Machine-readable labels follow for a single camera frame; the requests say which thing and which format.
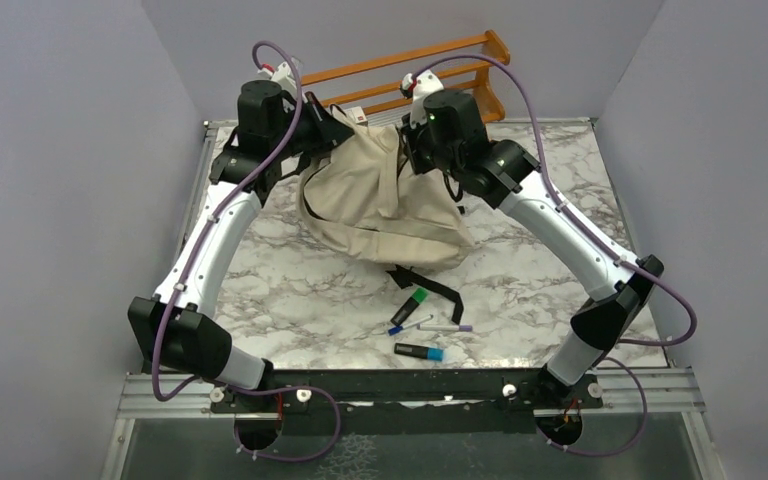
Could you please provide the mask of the beige canvas backpack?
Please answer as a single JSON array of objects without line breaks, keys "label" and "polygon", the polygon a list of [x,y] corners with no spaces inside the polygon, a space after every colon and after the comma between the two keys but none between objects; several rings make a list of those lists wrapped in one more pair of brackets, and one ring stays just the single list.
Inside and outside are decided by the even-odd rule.
[{"label": "beige canvas backpack", "polygon": [[339,109],[332,115],[352,135],[301,172],[301,221],[325,247],[389,267],[401,287],[415,284],[449,299],[451,320],[460,323],[460,293],[424,275],[459,266],[475,247],[443,174],[414,173],[396,127],[367,126]]}]

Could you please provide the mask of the green-capped marker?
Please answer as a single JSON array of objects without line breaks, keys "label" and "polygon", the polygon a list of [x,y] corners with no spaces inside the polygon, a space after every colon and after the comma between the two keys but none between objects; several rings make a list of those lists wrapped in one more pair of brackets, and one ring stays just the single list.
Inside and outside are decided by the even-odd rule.
[{"label": "green-capped marker", "polygon": [[417,288],[412,295],[399,307],[399,309],[390,318],[393,326],[401,326],[413,312],[427,298],[428,292],[424,288]]}]

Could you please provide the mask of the white blue-capped pen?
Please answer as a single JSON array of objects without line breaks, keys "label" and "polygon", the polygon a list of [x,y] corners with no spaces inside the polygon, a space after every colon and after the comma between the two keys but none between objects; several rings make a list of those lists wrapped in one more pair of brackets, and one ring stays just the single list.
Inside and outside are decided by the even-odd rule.
[{"label": "white blue-capped pen", "polygon": [[411,323],[402,323],[401,325],[394,326],[394,327],[388,329],[387,330],[387,335],[388,336],[397,335],[397,334],[399,334],[400,332],[402,332],[402,331],[404,331],[406,329],[415,328],[415,327],[417,327],[417,326],[419,326],[419,325],[421,325],[421,324],[423,324],[425,322],[428,322],[430,320],[433,320],[433,319],[434,319],[434,315],[433,314],[429,314],[429,315],[427,315],[427,316],[425,316],[425,317],[423,317],[421,319],[415,320],[415,321],[413,321]]}]

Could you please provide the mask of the black blue highlighter marker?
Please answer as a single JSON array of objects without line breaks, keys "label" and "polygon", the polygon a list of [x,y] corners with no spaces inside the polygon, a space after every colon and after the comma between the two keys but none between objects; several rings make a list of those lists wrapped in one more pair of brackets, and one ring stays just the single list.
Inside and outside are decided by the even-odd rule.
[{"label": "black blue highlighter marker", "polygon": [[413,344],[396,343],[393,352],[400,356],[434,362],[442,362],[444,359],[444,351],[442,349]]}]

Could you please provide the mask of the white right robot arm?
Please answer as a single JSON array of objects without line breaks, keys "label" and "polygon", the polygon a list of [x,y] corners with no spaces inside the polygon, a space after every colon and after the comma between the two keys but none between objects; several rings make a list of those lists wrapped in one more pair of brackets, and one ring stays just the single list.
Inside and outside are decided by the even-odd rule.
[{"label": "white right robot arm", "polygon": [[612,240],[544,182],[538,159],[513,140],[489,138],[475,98],[443,89],[412,102],[401,130],[415,172],[438,169],[536,236],[573,273],[588,299],[543,367],[539,398],[560,407],[647,303],[664,265]]}]

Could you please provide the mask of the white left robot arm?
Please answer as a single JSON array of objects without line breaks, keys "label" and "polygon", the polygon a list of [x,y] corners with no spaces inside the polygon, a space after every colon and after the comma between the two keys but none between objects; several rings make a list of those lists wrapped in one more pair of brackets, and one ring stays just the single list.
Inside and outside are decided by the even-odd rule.
[{"label": "white left robot arm", "polygon": [[166,278],[135,297],[127,317],[144,359],[236,387],[245,407],[273,401],[272,365],[234,346],[213,316],[223,279],[244,233],[282,178],[283,160],[305,167],[350,139],[354,131],[308,93],[299,100],[269,80],[245,83],[238,124],[213,160],[203,209]]}]

